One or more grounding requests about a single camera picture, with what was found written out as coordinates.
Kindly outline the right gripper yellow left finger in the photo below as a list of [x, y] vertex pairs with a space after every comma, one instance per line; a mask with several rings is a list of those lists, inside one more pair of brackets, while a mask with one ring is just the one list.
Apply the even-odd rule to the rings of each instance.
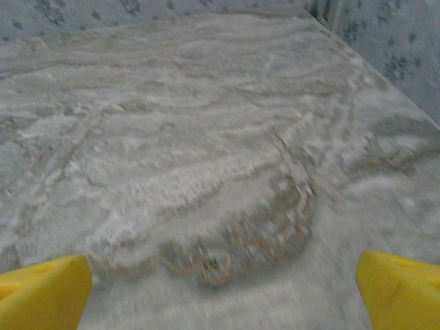
[[92, 287], [88, 260], [69, 255], [1, 274], [1, 328], [77, 329]]

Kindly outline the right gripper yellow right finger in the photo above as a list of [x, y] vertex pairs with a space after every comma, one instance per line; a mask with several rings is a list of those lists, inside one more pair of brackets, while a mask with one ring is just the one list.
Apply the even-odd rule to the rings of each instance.
[[438, 265], [364, 251], [355, 279], [374, 329], [439, 330]]

